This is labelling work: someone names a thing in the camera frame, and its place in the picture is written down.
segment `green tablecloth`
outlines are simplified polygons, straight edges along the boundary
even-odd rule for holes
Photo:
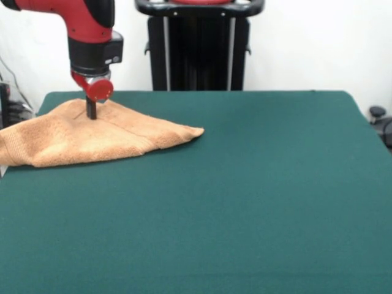
[[[75,93],[53,93],[45,113]],[[0,293],[391,293],[392,158],[344,92],[117,92],[201,126],[114,162],[11,168]]]

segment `orange towel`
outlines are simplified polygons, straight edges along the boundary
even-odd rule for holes
[[[67,101],[46,115],[0,131],[0,165],[50,167],[141,156],[204,133],[202,128],[143,115],[113,101],[97,104],[95,121],[85,101]]]

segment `white wall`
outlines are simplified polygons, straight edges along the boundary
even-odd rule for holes
[[[392,111],[392,1],[266,1],[251,18],[245,90],[343,89],[363,113],[372,104]],[[111,67],[116,89],[151,89],[146,21],[133,0],[116,0],[125,38],[123,62]],[[36,108],[50,91],[78,89],[58,16],[0,7],[0,55]]]

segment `towel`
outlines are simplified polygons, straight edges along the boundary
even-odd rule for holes
[[[0,165],[52,167],[141,156],[201,136],[204,129],[175,124],[111,100],[86,116],[83,99],[0,130]]]

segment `cable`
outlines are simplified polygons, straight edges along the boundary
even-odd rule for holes
[[[23,95],[22,91],[21,91],[20,88],[19,88],[17,76],[16,76],[15,73],[8,67],[8,65],[6,64],[6,62],[5,62],[5,61],[3,60],[3,58],[1,57],[1,55],[0,55],[0,62],[1,62],[2,65],[10,72],[10,74],[13,76],[13,80],[14,80],[14,82],[15,82],[15,87],[16,87],[16,89],[19,91],[20,96],[23,98],[23,100],[26,102],[26,104],[29,105],[29,107],[32,109],[31,104],[29,103],[29,101],[27,100],[26,96]]]

